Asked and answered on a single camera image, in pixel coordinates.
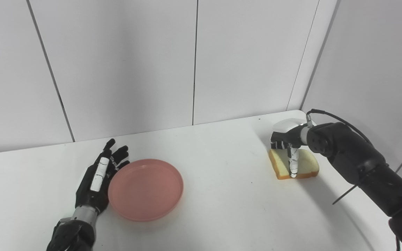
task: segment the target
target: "robotic hand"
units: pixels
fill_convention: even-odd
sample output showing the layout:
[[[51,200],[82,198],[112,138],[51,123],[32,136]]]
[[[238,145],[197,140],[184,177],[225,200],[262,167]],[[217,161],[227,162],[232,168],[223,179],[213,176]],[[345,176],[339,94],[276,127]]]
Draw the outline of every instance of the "robotic hand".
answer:
[[[112,153],[116,143],[108,141],[93,165],[88,167],[76,192],[75,211],[72,217],[61,219],[54,227],[46,251],[90,251],[96,240],[96,218],[108,206],[108,186],[113,176],[129,161],[128,147],[122,146]]]
[[[341,122],[313,127],[310,113],[326,114]],[[330,164],[348,183],[358,186],[391,219],[389,226],[402,242],[402,178],[378,152],[370,140],[347,121],[322,110],[312,109],[304,120],[288,119],[274,126],[271,148],[288,148],[292,177],[297,171],[293,152],[308,146],[314,153],[327,157]]]

